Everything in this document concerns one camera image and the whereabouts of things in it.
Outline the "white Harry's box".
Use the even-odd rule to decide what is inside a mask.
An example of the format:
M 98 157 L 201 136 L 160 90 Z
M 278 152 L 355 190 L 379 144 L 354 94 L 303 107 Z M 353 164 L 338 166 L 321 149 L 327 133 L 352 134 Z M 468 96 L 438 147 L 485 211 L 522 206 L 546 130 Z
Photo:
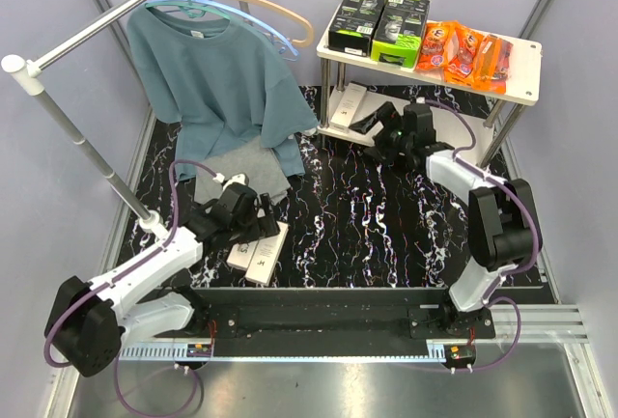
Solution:
M 227 264 L 232 268 L 246 271 L 249 268 L 258 242 L 237 243 L 228 255 Z
M 289 226 L 284 222 L 278 222 L 278 226 L 278 235 L 262 238 L 257 243 L 249 267 L 245 272 L 245 278 L 251 283 L 269 284 L 289 229 Z

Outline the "long white cosmetic box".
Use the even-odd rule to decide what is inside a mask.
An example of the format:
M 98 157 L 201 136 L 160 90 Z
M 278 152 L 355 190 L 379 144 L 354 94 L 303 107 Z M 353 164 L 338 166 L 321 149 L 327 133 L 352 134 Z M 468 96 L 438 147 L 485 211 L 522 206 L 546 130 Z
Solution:
M 367 87 L 355 82 L 348 84 L 344 90 L 335 89 L 333 92 L 335 104 L 329 124 L 336 129 L 348 132 L 366 94 Z

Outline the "orange snack packet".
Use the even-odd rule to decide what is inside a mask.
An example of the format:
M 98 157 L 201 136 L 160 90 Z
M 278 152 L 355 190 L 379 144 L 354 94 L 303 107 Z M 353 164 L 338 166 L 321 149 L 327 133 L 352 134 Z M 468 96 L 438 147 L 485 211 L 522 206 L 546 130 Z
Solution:
M 511 42 L 496 35 L 483 38 L 473 65 L 474 89 L 501 95 L 506 93 L 512 49 Z
M 454 38 L 456 21 L 430 22 L 422 41 L 417 70 L 445 68 L 455 52 Z
M 444 71 L 447 83 L 472 86 L 474 62 L 484 37 L 482 33 L 464 25 L 455 26 L 456 52 Z

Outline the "black green razor box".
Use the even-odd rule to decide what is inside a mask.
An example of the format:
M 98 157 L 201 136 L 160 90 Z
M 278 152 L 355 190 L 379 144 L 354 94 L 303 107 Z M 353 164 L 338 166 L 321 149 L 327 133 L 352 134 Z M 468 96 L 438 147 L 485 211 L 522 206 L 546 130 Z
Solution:
M 371 59 L 413 69 L 426 31 L 430 0 L 387 0 L 374 34 Z

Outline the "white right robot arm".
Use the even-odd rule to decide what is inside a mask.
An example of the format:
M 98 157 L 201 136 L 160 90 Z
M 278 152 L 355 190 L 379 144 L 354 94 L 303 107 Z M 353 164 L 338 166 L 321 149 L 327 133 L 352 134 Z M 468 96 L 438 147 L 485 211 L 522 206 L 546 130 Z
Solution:
M 530 184 L 483 171 L 463 159 L 463 148 L 438 140 L 427 103 L 398 111 L 388 101 L 351 130 L 372 136 L 365 153 L 377 162 L 391 165 L 403 158 L 466 204 L 470 259 L 432 317 L 447 336 L 462 336 L 482 319 L 506 277 L 537 261 L 542 235 Z

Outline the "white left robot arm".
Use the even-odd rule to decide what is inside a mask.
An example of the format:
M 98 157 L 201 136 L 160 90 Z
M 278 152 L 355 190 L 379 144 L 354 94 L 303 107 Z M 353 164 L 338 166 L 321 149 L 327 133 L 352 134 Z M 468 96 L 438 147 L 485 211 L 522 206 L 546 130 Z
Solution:
M 123 348 L 154 336 L 172 331 L 201 335 L 210 316 L 197 292 L 177 286 L 157 298 L 150 293 L 168 287 L 209 253 L 274 237 L 280 230 L 268 194 L 242 182 L 227 183 L 218 198 L 193 207 L 175 231 L 123 265 L 90 281 L 66 280 L 44 329 L 46 361 L 90 377 Z

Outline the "black razor box on shelf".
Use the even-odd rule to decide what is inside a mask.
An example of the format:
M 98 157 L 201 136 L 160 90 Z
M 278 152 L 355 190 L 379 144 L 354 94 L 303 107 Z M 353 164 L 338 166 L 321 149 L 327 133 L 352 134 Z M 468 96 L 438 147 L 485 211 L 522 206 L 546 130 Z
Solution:
M 386 0 L 342 0 L 327 29 L 329 50 L 368 57 Z

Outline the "white two-tier shelf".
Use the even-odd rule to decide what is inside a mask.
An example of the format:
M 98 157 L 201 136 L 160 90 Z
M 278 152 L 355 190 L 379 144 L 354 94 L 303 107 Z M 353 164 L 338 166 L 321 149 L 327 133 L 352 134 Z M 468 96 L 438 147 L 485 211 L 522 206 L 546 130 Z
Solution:
M 481 94 L 483 97 L 496 100 L 490 114 L 485 118 L 472 118 L 470 116 L 465 118 L 472 125 L 477 145 L 470 152 L 465 153 L 463 158 L 481 168 L 486 168 L 490 165 L 494 156 L 501 152 L 508 173 L 515 175 L 520 171 L 520 168 L 513 154 L 509 135 L 525 109 L 535 105 L 539 99 L 543 47 L 538 42 L 515 37 L 509 37 L 507 40 L 513 44 L 513 49 L 510 59 L 511 73 L 507 80 L 506 93 L 483 92 Z M 346 88 L 346 68 L 348 65 L 378 71 L 382 74 L 398 75 L 443 88 L 453 88 L 472 94 L 475 92 L 465 86 L 445 83 L 435 72 L 406 69 L 374 62 L 366 57 L 331 50 L 328 46 L 327 33 L 323 33 L 321 36 L 316 51 L 321 59 L 321 125 L 318 127 L 318 133 L 322 136 L 330 136 L 367 147 L 373 144 L 373 136 L 377 133 L 375 130 L 367 134 L 359 134 L 349 129 L 343 130 L 330 123 L 331 113 L 337 108 Z

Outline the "grey folded cloth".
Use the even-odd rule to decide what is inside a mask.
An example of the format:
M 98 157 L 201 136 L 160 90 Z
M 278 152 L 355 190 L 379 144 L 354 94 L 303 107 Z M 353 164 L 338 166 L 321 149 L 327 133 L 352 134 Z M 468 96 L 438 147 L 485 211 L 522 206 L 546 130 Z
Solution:
M 273 204 L 281 202 L 291 187 L 274 152 L 262 147 L 260 137 L 229 152 L 211 156 L 202 164 L 226 179 L 244 174 L 248 186 L 258 194 L 267 193 Z

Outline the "black marble pattern mat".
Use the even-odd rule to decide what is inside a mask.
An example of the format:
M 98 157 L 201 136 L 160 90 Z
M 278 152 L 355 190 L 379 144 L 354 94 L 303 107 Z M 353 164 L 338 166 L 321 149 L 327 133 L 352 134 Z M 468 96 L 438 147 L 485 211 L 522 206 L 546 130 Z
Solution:
M 381 96 L 439 101 L 485 119 L 494 100 L 426 85 L 378 85 Z M 179 125 L 151 113 L 139 139 L 138 198 L 171 218 L 168 168 Z M 382 167 L 346 141 L 300 136 L 305 175 L 274 207 L 289 231 L 269 286 L 291 288 L 437 288 L 454 283 L 468 259 L 465 205 L 445 188 L 407 170 Z M 188 271 L 196 289 L 255 287 L 222 251 Z M 509 277 L 504 293 L 519 303 L 554 303 L 544 268 Z

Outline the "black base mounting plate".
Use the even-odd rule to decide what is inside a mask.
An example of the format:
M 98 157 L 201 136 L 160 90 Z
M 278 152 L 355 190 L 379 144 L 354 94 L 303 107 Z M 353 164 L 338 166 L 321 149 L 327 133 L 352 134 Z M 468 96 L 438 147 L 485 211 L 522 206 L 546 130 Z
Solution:
M 216 324 L 218 359 L 334 361 L 345 357 L 395 360 L 426 355 L 427 342 L 495 336 L 483 311 L 473 327 L 445 330 L 440 289 L 199 289 Z

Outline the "teal t-shirt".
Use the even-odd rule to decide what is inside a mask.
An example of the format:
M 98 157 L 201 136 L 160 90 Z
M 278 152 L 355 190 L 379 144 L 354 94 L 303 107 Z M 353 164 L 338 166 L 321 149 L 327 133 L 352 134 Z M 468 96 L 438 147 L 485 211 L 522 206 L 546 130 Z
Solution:
M 126 31 L 156 117 L 181 127 L 178 179 L 195 177 L 195 162 L 254 138 L 286 176 L 304 173 L 295 137 L 319 122 L 263 33 L 235 17 L 191 21 L 145 6 L 130 15 Z

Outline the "aluminium rail frame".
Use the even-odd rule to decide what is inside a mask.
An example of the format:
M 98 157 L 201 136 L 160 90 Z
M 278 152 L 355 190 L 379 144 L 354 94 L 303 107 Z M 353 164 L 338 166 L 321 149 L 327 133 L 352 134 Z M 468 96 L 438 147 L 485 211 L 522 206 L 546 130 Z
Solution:
M 575 305 L 521 304 L 520 342 L 528 344 L 587 344 L 587 331 Z M 511 340 L 516 334 L 517 316 L 508 304 L 492 308 L 496 339 Z

